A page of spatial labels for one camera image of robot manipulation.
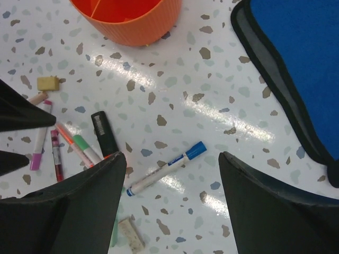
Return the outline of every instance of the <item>yellow eraser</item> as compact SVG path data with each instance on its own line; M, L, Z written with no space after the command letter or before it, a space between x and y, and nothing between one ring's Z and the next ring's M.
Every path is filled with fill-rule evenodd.
M39 91L59 91L59 79L57 77L39 77Z

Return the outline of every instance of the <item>blue marker cap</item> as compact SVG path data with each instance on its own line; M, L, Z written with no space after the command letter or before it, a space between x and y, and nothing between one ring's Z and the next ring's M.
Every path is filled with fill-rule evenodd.
M203 152L205 152L207 149L205 145L200 141L199 143L195 144L190 150L186 152L187 157L189 160L194 159L196 156L199 156Z

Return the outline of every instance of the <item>blue marker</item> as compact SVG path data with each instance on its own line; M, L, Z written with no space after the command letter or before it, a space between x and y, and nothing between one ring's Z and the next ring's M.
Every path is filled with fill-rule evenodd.
M126 191L127 195L131 197L131 196L138 194L143 189L159 181L161 178L167 176L169 173L180 168L182 165L186 164L190 160L193 160L195 157L199 156L206 150L207 149L205 145L200 141L199 143L194 145L190 150L188 150L186 153L176 157L174 160L170 161L169 163L165 164L161 168L158 168L157 170L153 171L148 176L134 183L131 187L127 189Z

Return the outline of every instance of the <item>black marker cap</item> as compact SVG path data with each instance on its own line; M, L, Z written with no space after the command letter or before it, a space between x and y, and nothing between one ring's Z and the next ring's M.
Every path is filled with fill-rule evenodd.
M118 152L119 148L105 112L99 111L94 113L91 115L91 118L103 157L105 158L106 156Z

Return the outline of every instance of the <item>orange marker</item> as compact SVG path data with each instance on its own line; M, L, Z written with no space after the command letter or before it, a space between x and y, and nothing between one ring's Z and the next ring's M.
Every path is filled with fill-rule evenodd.
M60 135L66 140L66 142L72 147L75 153L82 159L87 168L91 168L94 164L88 159L88 157L82 152L80 147L74 143L72 135L67 131L67 129L59 122L55 124L55 127L59 131Z

